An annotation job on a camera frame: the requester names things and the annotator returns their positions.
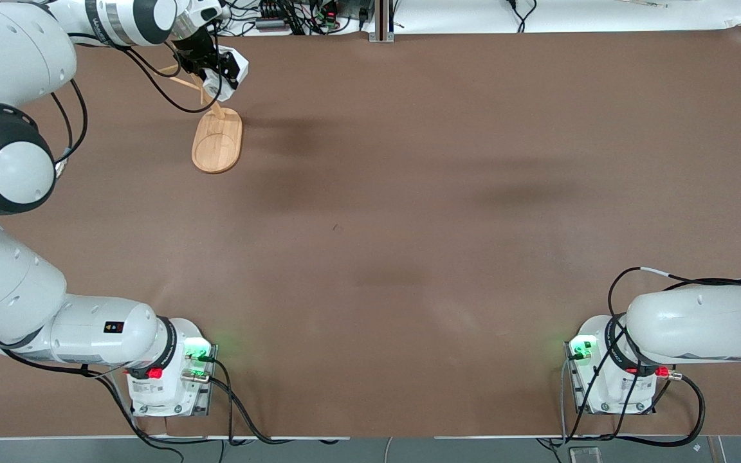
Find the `metal post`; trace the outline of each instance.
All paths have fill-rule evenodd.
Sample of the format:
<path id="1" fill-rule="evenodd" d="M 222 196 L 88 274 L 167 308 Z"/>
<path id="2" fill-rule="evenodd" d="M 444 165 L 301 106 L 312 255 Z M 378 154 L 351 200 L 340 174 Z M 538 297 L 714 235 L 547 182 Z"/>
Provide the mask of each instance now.
<path id="1" fill-rule="evenodd" d="M 374 0 L 373 21 L 376 27 L 370 33 L 370 41 L 380 44 L 394 43 L 394 27 L 390 17 L 392 0 Z"/>

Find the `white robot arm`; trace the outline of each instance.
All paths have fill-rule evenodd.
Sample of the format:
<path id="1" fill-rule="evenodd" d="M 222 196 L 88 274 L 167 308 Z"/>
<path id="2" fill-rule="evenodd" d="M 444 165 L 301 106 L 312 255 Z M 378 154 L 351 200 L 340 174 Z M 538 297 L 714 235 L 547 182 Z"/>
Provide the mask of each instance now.
<path id="1" fill-rule="evenodd" d="M 668 365 L 741 361 L 740 284 L 642 294 L 617 320 L 591 317 L 567 344 L 577 403 L 590 388 L 588 413 L 650 411 L 657 377 L 675 375 Z"/>
<path id="2" fill-rule="evenodd" d="M 30 211 L 53 191 L 48 144 L 18 107 L 73 78 L 73 41 L 121 48 L 171 38 L 185 70 L 215 73 L 217 82 L 224 76 L 235 88 L 247 62 L 238 53 L 219 53 L 206 30 L 220 12 L 217 0 L 0 3 L 0 215 Z M 0 228 L 0 352 L 123 367 L 136 413 L 193 414 L 209 379 L 200 358 L 211 354 L 198 328 L 156 316 L 141 302 L 76 296 L 66 286 L 59 270 Z"/>

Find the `brown table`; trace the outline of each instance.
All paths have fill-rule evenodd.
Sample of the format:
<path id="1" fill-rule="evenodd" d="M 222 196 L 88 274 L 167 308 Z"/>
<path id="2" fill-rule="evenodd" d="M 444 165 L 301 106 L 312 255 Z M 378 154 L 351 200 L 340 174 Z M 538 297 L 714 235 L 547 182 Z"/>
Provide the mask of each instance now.
<path id="1" fill-rule="evenodd" d="M 233 170 L 198 172 L 197 116 L 80 50 L 85 144 L 46 205 L 1 222 L 70 292 L 196 322 L 265 433 L 556 434 L 562 341 L 620 270 L 741 276 L 740 30 L 226 43 L 251 60 Z M 62 146 L 53 103 L 27 111 Z M 631 276 L 618 309 L 667 283 Z M 682 371 L 704 433 L 741 434 L 741 364 Z M 694 407 L 676 386 L 624 431 L 687 433 Z M 217 395 L 147 427 L 225 422 Z M 95 382 L 0 357 L 0 436 L 128 433 Z"/>

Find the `grey floor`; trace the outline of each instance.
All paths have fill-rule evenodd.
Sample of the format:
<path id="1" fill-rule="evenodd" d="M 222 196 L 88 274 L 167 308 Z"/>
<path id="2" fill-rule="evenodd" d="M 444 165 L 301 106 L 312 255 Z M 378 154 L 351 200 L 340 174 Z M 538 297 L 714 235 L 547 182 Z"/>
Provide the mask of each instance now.
<path id="1" fill-rule="evenodd" d="M 326 446 L 315 440 L 268 446 L 259 442 L 227 448 L 224 461 L 255 463 L 383 463 L 387 439 L 342 440 Z M 630 442 L 600 443 L 606 463 L 741 463 L 741 437 L 700 437 L 698 448 L 646 448 Z M 185 463 L 219 460 L 221 443 L 181 446 Z M 569 460 L 567 449 L 560 451 Z M 146 448 L 136 439 L 0 440 L 0 463 L 179 463 L 176 454 Z M 394 439 L 388 463 L 556 463 L 533 439 Z"/>

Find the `white round joint cap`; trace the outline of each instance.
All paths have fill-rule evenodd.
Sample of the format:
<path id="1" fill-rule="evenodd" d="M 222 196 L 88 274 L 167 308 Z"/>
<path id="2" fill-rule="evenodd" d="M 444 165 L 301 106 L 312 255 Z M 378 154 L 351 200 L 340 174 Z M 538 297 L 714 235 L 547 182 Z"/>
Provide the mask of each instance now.
<path id="1" fill-rule="evenodd" d="M 53 161 L 29 141 L 13 141 L 0 149 L 0 194 L 8 201 L 34 203 L 53 187 Z"/>
<path id="2" fill-rule="evenodd" d="M 158 0 L 153 6 L 153 21 L 159 29 L 170 30 L 176 21 L 176 2 L 174 0 Z"/>

